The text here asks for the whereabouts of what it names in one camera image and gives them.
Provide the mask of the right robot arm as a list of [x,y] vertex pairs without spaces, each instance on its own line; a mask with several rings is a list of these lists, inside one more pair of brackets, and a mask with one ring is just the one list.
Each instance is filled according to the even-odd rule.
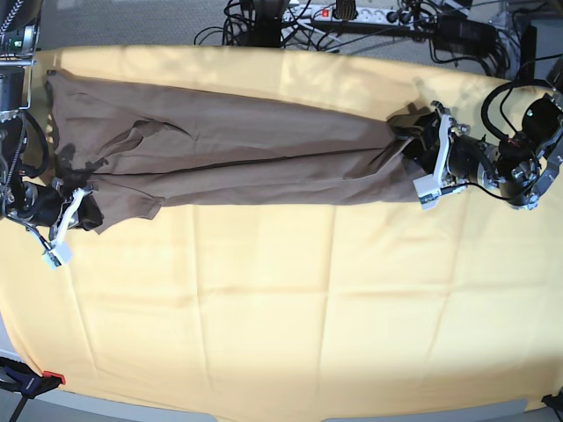
[[102,214],[86,184],[56,179],[48,186],[27,181],[47,171],[50,148],[29,113],[34,53],[42,1],[1,2],[1,216],[38,237],[47,251],[68,229],[96,229]]

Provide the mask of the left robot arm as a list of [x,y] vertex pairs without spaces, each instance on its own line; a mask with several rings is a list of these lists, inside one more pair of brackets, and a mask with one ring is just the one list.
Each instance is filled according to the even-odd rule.
[[[474,138],[450,110],[435,101],[426,114],[395,115],[387,123],[396,139],[405,141],[404,155],[424,176],[413,185],[424,209],[442,197],[474,186],[515,209],[533,209],[559,175],[562,165],[562,59],[554,59],[545,79],[522,79],[499,85],[484,99],[480,118],[497,143]],[[525,110],[521,126],[508,135],[489,117],[497,97],[507,99],[517,88],[547,92]]]

